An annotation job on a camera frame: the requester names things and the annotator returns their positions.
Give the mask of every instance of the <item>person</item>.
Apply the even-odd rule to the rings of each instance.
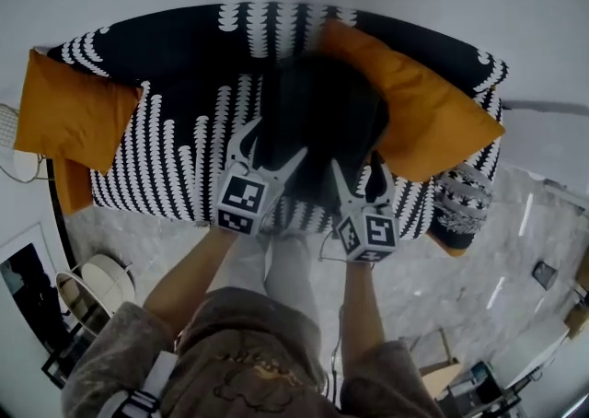
[[[175,351],[162,416],[441,418],[406,345],[385,341],[368,264],[345,266],[340,408],[321,394],[310,267],[304,238],[212,227],[142,308],[115,313],[65,385],[64,416],[97,416],[120,390],[142,388],[161,351]]]

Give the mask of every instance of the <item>white lamp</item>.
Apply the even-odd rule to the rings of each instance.
[[[18,110],[0,103],[0,146],[12,152],[15,174],[11,174],[0,164],[0,170],[11,180],[28,184],[39,177],[43,157],[35,153],[26,153],[14,149],[17,138]]]

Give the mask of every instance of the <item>sleeve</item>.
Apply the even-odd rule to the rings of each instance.
[[[444,418],[403,342],[382,344],[358,361],[341,386],[341,411],[359,418]]]
[[[65,418],[97,416],[117,391],[139,389],[161,351],[173,341],[165,323],[124,303],[76,364],[62,393]]]

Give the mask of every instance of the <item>forearm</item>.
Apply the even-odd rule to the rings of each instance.
[[[186,327],[204,300],[206,290],[236,236],[213,226],[145,300],[144,308],[162,319],[174,337]]]
[[[350,262],[346,267],[341,325],[343,375],[364,353],[385,342],[369,264]]]

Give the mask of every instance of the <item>black object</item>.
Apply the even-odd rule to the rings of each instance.
[[[284,195],[329,209],[337,205],[331,160],[338,160],[353,191],[388,125],[387,104],[362,74],[316,54],[290,59],[266,75],[261,115],[254,166],[280,168],[306,147]]]
[[[316,49],[321,25],[329,17],[428,66],[474,98],[493,118],[501,119],[495,86],[507,76],[503,61],[401,20],[335,6],[278,3],[158,12],[88,32],[49,51],[51,58],[79,71],[127,85],[143,83],[144,98],[108,177],[91,171],[96,204],[208,222],[230,135],[260,115],[267,74],[282,58]],[[339,92],[338,87],[332,90],[334,95]],[[337,113],[331,117],[328,127],[339,118]],[[494,143],[473,158],[474,168],[490,180],[498,150],[499,143]],[[457,179],[452,171],[446,174]],[[434,186],[433,178],[398,183],[399,234],[412,239],[430,229],[446,246],[466,248],[477,229],[456,223],[434,207]],[[448,197],[456,203],[472,203],[453,199],[453,194]],[[327,232],[330,215],[328,207],[287,196],[268,220],[273,226]]]
[[[509,412],[514,406],[518,405],[519,402],[522,401],[520,397],[515,397],[514,401],[509,403],[505,403],[499,410],[494,412],[485,411],[482,413],[482,418],[499,418],[501,416],[507,416],[507,412]]]
[[[549,290],[556,281],[557,270],[548,266],[543,261],[538,261],[532,272],[532,276],[536,279],[545,290]]]
[[[78,264],[75,260],[74,252],[72,251],[72,244],[70,243],[69,235],[67,234],[67,228],[65,227],[64,212],[62,212],[62,206],[59,203],[57,196],[57,187],[55,186],[55,174],[53,172],[53,161],[51,159],[45,159],[45,165],[47,168],[47,184],[49,185],[49,194],[52,198],[53,216],[55,217],[55,224],[57,225],[57,231],[59,238],[62,241],[62,248],[64,249],[65,259],[70,268],[74,269]]]
[[[28,244],[6,263],[22,280],[22,286],[12,294],[20,313],[49,351],[59,349],[67,338],[67,329],[57,289],[44,272],[34,245]]]
[[[477,395],[479,395],[481,403],[491,403],[502,396],[502,391],[495,379],[488,375],[477,387]]]
[[[58,389],[63,389],[65,382],[74,370],[77,362],[82,358],[92,339],[89,333],[82,330],[82,323],[88,321],[94,314],[98,304],[90,307],[81,321],[67,333],[66,341],[59,349],[54,350],[40,370]]]
[[[251,235],[251,230],[254,226],[254,222],[251,218],[238,214],[232,214],[221,209],[219,209],[218,224],[222,228],[238,231],[244,235]]]
[[[576,285],[574,288],[574,293],[579,296],[579,303],[582,307],[589,307],[589,291],[586,290],[582,285]]]
[[[587,416],[589,416],[589,398],[585,398],[568,418],[587,418]]]

